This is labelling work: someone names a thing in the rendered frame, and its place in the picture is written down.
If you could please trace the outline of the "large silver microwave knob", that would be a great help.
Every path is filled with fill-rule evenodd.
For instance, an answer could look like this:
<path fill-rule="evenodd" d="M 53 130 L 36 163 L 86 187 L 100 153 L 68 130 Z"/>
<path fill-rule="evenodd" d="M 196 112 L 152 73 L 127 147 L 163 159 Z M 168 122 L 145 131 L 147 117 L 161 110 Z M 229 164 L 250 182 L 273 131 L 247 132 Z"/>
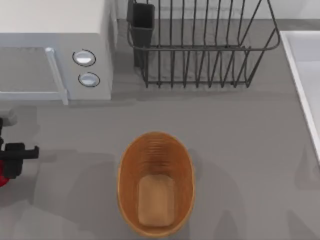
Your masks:
<path fill-rule="evenodd" d="M 73 52 L 72 59 L 77 65 L 82 67 L 90 67 L 97 60 L 94 53 L 87 49 Z"/>

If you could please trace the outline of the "pale microwave oven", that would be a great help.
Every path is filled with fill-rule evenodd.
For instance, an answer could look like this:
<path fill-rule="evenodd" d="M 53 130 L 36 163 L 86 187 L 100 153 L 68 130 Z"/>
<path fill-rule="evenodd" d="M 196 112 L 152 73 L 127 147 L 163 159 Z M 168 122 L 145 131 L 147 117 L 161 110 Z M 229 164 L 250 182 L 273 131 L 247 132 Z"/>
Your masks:
<path fill-rule="evenodd" d="M 68 103 L 111 99 L 117 34 L 114 0 L 0 0 L 0 48 L 53 48 Z M 81 50 L 94 53 L 94 65 L 73 61 Z M 99 76 L 98 86 L 79 83 L 87 72 Z"/>

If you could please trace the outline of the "dark cutlery holder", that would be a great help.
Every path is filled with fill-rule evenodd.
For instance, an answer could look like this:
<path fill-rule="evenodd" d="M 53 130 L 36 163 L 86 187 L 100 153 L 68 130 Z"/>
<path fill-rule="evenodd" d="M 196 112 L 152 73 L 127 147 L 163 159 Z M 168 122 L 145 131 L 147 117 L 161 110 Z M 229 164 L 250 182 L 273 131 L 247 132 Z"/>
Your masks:
<path fill-rule="evenodd" d="M 135 48 L 149 48 L 155 28 L 155 6 L 128 0 L 127 21 Z"/>

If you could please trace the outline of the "microwave oven door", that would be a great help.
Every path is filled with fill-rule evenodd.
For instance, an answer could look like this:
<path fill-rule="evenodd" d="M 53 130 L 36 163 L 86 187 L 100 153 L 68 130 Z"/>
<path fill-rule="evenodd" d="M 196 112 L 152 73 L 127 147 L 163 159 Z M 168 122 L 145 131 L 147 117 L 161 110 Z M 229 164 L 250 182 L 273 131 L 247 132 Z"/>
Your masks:
<path fill-rule="evenodd" d="M 0 47 L 0 101 L 62 101 L 45 47 Z"/>

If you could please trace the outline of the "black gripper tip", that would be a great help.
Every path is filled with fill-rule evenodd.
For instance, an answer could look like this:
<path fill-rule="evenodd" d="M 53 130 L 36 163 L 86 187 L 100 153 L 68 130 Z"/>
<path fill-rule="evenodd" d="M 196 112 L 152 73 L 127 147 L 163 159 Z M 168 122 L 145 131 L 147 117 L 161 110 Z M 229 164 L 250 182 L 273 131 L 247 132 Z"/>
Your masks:
<path fill-rule="evenodd" d="M 7 143 L 4 150 L 0 150 L 0 176 L 5 179 L 16 179 L 23 170 L 24 160 L 38 159 L 40 148 L 26 149 L 22 142 Z"/>

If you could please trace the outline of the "red object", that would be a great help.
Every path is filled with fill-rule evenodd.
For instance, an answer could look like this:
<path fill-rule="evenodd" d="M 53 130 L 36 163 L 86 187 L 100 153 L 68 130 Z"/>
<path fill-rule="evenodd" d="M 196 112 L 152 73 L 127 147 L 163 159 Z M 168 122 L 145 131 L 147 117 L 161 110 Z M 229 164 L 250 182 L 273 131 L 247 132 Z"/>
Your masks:
<path fill-rule="evenodd" d="M 4 176 L 4 163 L 0 160 L 0 188 L 5 186 L 9 181 L 10 179 Z"/>

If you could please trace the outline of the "small silver microwave knob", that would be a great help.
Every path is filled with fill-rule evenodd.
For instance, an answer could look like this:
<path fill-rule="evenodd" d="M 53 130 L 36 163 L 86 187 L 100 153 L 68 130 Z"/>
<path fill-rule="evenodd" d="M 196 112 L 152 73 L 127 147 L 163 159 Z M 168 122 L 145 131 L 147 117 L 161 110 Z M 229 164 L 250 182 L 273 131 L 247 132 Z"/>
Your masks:
<path fill-rule="evenodd" d="M 88 88 L 94 88 L 101 82 L 100 77 L 93 72 L 86 72 L 78 76 L 78 82 Z"/>

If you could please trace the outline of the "brown woven basket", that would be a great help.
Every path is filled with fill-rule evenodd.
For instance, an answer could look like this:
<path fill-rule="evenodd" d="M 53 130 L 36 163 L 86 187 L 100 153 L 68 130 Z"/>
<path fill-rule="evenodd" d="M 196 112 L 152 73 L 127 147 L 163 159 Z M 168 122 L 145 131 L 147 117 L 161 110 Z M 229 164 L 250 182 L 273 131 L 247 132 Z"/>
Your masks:
<path fill-rule="evenodd" d="M 135 232 L 148 238 L 175 234 L 194 207 L 192 158 L 176 137 L 160 131 L 146 132 L 122 154 L 116 189 L 118 209 Z"/>

